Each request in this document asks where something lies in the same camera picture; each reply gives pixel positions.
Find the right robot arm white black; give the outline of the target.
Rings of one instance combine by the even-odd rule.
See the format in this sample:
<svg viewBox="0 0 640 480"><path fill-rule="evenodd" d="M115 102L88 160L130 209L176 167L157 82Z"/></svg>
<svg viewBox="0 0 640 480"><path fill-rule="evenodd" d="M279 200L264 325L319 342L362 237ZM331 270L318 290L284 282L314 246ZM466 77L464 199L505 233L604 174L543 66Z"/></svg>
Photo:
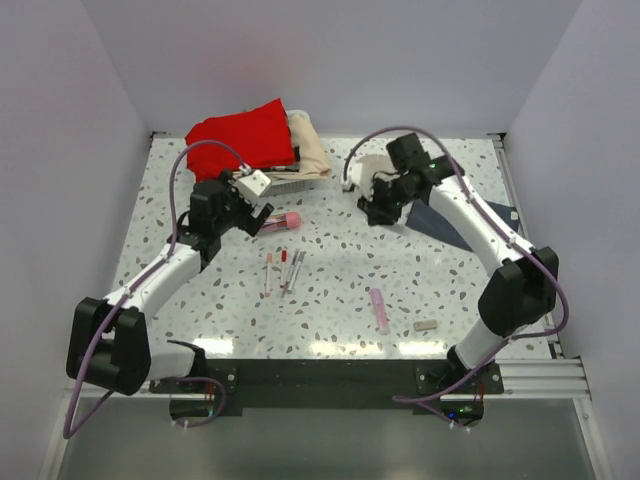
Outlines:
<svg viewBox="0 0 640 480"><path fill-rule="evenodd" d="M448 386L466 393L480 382L480 368L509 340L554 310L560 296L559 259L553 249L537 248L509 227L448 150L431 156L420 141L422 134L408 129L387 144L382 159L349 154L341 184L359 191L358 207L369 225L393 225L405 206L421 201L478 256L488 275L478 300L479 318L449 349L445 369Z"/></svg>

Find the pink purple correction tape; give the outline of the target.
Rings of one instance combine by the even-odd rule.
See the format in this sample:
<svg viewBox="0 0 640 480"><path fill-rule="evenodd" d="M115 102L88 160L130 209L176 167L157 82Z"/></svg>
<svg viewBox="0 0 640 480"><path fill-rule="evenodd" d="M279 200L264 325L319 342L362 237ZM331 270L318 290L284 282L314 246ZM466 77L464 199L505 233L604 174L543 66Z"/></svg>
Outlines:
<svg viewBox="0 0 640 480"><path fill-rule="evenodd" d="M370 290L370 296L378 331L382 335L388 335L390 332L390 327L381 291L378 288L372 288Z"/></svg>

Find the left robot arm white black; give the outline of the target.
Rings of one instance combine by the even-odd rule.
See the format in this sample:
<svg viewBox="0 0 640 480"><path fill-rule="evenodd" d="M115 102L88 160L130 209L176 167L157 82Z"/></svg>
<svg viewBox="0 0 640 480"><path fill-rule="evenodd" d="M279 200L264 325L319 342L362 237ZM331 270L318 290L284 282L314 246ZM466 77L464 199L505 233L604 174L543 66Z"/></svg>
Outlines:
<svg viewBox="0 0 640 480"><path fill-rule="evenodd" d="M169 378L185 392L200 390L207 380L203 349L176 340L153 347L148 326L184 284L209 266L227 231L258 233L273 207L254 210L270 186L260 170L238 178L224 171L195 184L188 211L154 261L106 297L87 297L77 305L68 377L123 395L136 393L147 381Z"/></svg>

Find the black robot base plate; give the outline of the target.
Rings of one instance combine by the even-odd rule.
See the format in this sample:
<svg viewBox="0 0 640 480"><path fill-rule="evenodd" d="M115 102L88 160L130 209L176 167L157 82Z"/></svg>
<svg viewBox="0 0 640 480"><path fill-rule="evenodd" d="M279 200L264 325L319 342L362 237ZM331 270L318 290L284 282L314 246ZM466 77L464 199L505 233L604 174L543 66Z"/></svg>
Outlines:
<svg viewBox="0 0 640 480"><path fill-rule="evenodd" d="M224 414L239 416L246 409L396 409L392 396L424 397L445 388L446 360L207 360L205 376L220 382L227 393ZM440 405L450 418L480 420L484 413L480 396L505 392L499 366L492 362L484 371L453 391L471 400ZM206 398L220 391L201 381L156 380L153 394L169 394L173 419L205 417L222 400Z"/></svg>

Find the grey cap white marker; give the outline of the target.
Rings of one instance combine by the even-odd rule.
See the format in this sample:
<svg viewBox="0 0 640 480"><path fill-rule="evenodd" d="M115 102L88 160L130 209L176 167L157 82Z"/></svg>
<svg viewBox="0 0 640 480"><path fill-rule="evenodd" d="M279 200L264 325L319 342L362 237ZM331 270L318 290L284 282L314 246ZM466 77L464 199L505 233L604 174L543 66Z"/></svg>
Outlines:
<svg viewBox="0 0 640 480"><path fill-rule="evenodd" d="M291 283L289 285L289 289L288 289L287 293L289 293L292 290L293 286L294 286L295 280L297 278L297 275L299 273L301 264L304 261L305 256L306 256L306 252L305 251L300 251L300 255L298 257L298 261L297 261L297 265L296 265L296 268L295 268L295 271L294 271L294 275L293 275L293 278L292 278Z"/></svg>

